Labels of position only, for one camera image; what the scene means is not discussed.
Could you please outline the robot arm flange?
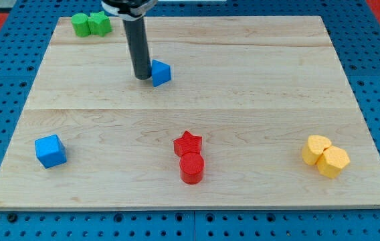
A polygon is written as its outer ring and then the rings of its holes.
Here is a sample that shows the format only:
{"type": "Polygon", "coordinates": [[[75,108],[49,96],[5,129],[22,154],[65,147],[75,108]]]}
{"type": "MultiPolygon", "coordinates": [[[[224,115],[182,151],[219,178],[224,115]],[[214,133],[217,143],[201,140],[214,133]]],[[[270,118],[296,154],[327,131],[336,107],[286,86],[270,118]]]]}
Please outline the robot arm flange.
{"type": "Polygon", "coordinates": [[[158,0],[101,0],[102,8],[123,19],[138,19],[151,10],[158,0]]]}

